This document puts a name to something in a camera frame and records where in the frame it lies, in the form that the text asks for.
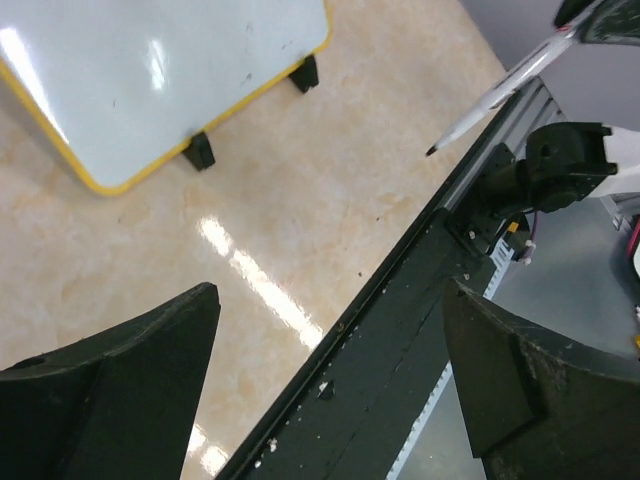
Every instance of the yellow trim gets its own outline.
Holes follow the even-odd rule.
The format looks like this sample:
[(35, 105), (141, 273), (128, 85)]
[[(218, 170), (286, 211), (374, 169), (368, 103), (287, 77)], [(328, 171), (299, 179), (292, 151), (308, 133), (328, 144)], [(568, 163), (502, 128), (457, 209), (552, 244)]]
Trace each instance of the yellow trim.
[[(327, 48), (327, 45), (329, 44), (329, 39), (331, 38), (331, 34), (333, 33), (332, 12), (330, 10), (328, 0), (324, 0), (324, 6), (325, 6), (325, 13), (327, 15), (327, 24), (328, 24), (327, 37), (320, 44), (320, 46), (318, 46), (316, 49), (312, 51), (312, 53), (314, 54), (321, 52), (322, 50)], [(302, 64), (302, 60), (296, 63), (295, 65), (291, 66), (284, 72), (282, 72), (280, 75), (277, 75), (271, 81), (265, 83), (262, 87), (258, 88), (253, 93), (246, 96), (236, 105), (231, 107), (229, 110), (227, 110), (226, 112), (224, 112), (223, 114), (219, 115), (218, 117), (213, 119), (211, 122), (206, 124), (201, 131), (211, 130), (214, 127), (216, 127), (218, 124), (220, 124), (221, 122), (229, 118), (238, 110), (244, 108), (248, 103), (258, 98), (260, 95), (262, 95), (264, 92), (266, 92), (273, 85), (278, 83), (280, 80), (287, 77), (291, 72), (293, 72), (301, 64)], [(53, 125), (51, 125), (49, 120), (47, 120), (47, 117), (44, 115), (44, 113), (42, 113), (40, 108), (38, 108), (38, 105), (34, 102), (33, 98), (31, 97), (27, 89), (24, 87), (22, 82), (13, 74), (13, 71), (11, 70), (11, 68), (7, 65), (7, 63), (2, 58), (0, 58), (0, 77), (2, 77), (4, 81), (7, 83), (7, 85), (9, 85), (9, 88), (13, 90), (13, 92), (18, 97), (20, 102), (24, 105), (27, 111), (33, 116), (36, 123), (38, 123), (40, 128), (42, 128), (42, 130), (45, 132), (47, 137), (49, 137), (49, 140), (51, 140), (53, 145), (58, 149), (58, 151), (62, 154), (65, 160), (69, 162), (69, 165), (71, 165), (71, 168), (73, 168), (73, 170), (76, 172), (78, 177), (80, 177), (80, 179), (85, 183), (85, 185), (87, 185), (91, 190), (101, 195), (110, 196), (110, 195), (119, 195), (121, 193), (124, 193), (126, 190), (131, 188), (136, 183), (140, 182), (143, 178), (147, 177), (151, 172), (159, 168), (168, 160), (172, 159), (173, 157), (181, 153), (189, 145), (189, 139), (187, 139), (184, 142), (180, 143), (179, 145), (176, 145), (174, 148), (172, 148), (167, 153), (162, 155), (160, 158), (155, 160), (153, 163), (147, 165), (144, 169), (136, 173), (133, 177), (131, 177), (129, 180), (127, 180), (123, 184), (115, 187), (105, 187), (103, 185), (100, 185), (98, 182), (96, 182), (94, 178), (91, 176), (91, 174), (89, 174), (89, 172), (86, 170), (84, 165), (80, 163), (80, 161), (78, 160), (78, 157), (75, 156), (75, 154), (69, 148), (69, 145), (67, 145), (67, 143), (60, 137), (60, 135), (58, 134), (56, 129), (53, 127)]]

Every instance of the gray floor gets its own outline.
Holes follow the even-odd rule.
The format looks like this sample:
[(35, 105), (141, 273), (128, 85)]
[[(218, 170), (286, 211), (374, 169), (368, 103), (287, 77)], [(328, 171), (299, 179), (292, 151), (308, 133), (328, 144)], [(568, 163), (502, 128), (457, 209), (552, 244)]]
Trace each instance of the gray floor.
[[(640, 283), (625, 258), (627, 235), (599, 200), (540, 218), (529, 266), (513, 264), (494, 302), (601, 350), (637, 361), (634, 307)], [(485, 480), (471, 457), (454, 380), (446, 386), (398, 477)]]

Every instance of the black stand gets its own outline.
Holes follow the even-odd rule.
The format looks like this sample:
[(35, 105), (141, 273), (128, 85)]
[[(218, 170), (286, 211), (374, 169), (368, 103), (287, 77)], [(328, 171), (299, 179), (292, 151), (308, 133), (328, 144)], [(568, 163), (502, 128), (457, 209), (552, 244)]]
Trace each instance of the black stand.
[(204, 170), (216, 163), (216, 159), (213, 156), (213, 150), (209, 139), (204, 132), (200, 132), (191, 139), (191, 143), (182, 152), (187, 160), (191, 162), (191, 165), (196, 170)]
[(302, 93), (307, 93), (320, 83), (316, 57), (309, 55), (302, 65), (289, 74), (289, 78)]

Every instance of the pink cable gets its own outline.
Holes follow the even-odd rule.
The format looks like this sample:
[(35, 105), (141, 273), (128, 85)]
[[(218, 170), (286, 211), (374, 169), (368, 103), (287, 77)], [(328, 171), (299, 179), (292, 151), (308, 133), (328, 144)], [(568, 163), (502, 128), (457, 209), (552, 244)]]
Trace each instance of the pink cable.
[(627, 257), (629, 258), (631, 258), (631, 255), (633, 254), (633, 249), (636, 246), (636, 243), (638, 242), (638, 236), (640, 236), (640, 221), (636, 221), (636, 226), (634, 227), (633, 234), (631, 235), (631, 241), (627, 246)]

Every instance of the white board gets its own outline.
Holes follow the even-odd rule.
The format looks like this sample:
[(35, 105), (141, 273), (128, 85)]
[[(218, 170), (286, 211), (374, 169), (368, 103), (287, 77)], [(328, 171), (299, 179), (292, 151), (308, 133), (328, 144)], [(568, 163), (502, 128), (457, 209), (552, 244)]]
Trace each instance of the white board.
[(4, 1), (0, 74), (85, 183), (116, 194), (329, 32), (324, 0)]

